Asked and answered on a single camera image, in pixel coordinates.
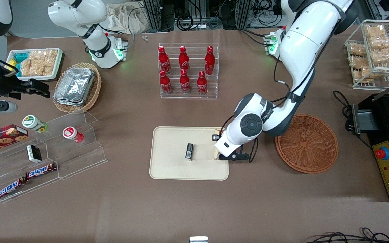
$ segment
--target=red button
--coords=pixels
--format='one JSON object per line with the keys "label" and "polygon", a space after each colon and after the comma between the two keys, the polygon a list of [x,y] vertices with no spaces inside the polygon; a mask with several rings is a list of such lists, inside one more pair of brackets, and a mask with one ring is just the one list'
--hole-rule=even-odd
{"label": "red button", "polygon": [[375,152],[376,158],[383,159],[386,156],[385,150],[377,149]]}

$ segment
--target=red emergency stop button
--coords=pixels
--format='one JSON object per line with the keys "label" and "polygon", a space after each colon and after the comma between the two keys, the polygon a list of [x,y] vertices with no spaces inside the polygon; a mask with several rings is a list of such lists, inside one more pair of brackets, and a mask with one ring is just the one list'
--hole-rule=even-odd
{"label": "red emergency stop button", "polygon": [[389,150],[385,147],[381,147],[375,151],[375,156],[378,159],[387,160],[389,159]]}

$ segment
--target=white robotic arm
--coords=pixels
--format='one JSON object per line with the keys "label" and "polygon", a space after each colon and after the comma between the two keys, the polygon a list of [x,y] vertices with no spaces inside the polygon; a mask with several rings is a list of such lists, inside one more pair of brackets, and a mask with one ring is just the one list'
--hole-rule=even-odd
{"label": "white robotic arm", "polygon": [[101,0],[60,0],[49,4],[48,15],[57,26],[83,39],[93,60],[101,68],[112,68],[123,60],[120,38],[106,36],[98,23],[106,20],[107,9]]}
{"label": "white robotic arm", "polygon": [[281,107],[274,106],[258,94],[246,95],[235,109],[234,120],[215,144],[225,157],[255,139],[261,131],[272,137],[285,133],[312,82],[316,58],[344,18],[344,11],[352,4],[352,0],[308,1],[312,3],[294,12],[289,6],[290,1],[282,0],[283,10],[290,16],[290,21],[296,19],[286,27],[286,31],[281,29],[271,33],[278,38],[278,49],[274,55],[282,60],[292,76],[291,91]]}

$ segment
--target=red cookie box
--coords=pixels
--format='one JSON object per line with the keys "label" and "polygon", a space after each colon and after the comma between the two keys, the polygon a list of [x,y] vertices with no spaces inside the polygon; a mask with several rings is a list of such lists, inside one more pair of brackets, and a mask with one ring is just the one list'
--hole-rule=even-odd
{"label": "red cookie box", "polygon": [[28,139],[28,131],[14,124],[0,129],[0,148]]}

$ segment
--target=blue package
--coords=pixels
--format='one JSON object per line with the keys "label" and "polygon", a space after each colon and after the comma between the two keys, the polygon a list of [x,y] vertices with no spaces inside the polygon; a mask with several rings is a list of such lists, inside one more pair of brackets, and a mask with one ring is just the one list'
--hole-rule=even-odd
{"label": "blue package", "polygon": [[16,68],[19,70],[19,72],[16,73],[16,77],[22,77],[22,74],[20,73],[20,63],[16,64]]}
{"label": "blue package", "polygon": [[14,60],[18,63],[22,62],[23,60],[27,59],[29,56],[29,53],[28,52],[24,52],[24,53],[17,53],[16,55],[14,55]]}

